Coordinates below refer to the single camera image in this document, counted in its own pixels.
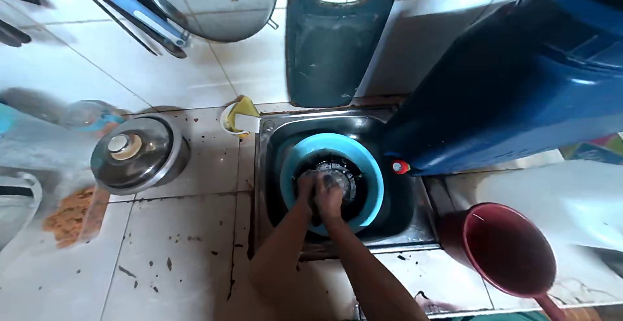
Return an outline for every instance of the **red plastic scoop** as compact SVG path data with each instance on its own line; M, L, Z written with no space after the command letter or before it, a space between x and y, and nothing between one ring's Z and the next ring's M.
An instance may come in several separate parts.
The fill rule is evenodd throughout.
M556 276L554 253L543 233L525 216L498 203L480 203L444 216L441 245L502 292L534 298L552 321L565 314L547 295Z

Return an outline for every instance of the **tile wall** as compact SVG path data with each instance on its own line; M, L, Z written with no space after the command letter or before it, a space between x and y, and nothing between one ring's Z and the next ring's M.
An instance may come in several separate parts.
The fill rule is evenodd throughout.
M25 89L57 103L96 99L132 112L224 106L241 94L255 103L289 101L286 0L272 15L277 30L227 44L193 37L183 60L153 42L162 55L149 54L91 0L47 1L0 0L0 19L33 38L21 48L0 44L0 99ZM508 1L396 0L357 96L411 92L466 27Z

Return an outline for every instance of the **blue water container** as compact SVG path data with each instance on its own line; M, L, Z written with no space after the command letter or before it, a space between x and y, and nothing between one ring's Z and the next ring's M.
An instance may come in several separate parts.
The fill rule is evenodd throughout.
M456 39L383 147L444 174L622 130L623 0L518 0Z

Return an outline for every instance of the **hand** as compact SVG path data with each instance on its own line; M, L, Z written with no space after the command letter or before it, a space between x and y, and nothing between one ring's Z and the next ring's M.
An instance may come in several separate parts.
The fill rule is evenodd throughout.
M310 194L312 192L312 188L316 183L316 172L308 171L299 177L297 181L299 187L299 198L297 200L303 200L307 203L307 200L310 198Z
M342 189L337 183L329 188L324 186L323 174L318 173L316 180L316 204L320 208L320 216L322 221L341 220L342 213Z

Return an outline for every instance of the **sink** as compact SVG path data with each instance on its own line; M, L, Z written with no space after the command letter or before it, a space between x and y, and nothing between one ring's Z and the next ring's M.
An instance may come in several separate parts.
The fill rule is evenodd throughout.
M398 175L381 154L379 138L393 107L353 108L263 115L255 139L255 200L252 251L283 219L287 208L279 174L288 152L302 139L317 133L339 133L360 142L376 159L385 184L381 209L374 221L356 235L373 253L439 248L432 208L421 178ZM336 252L328 237L307 232L301 260L326 259Z

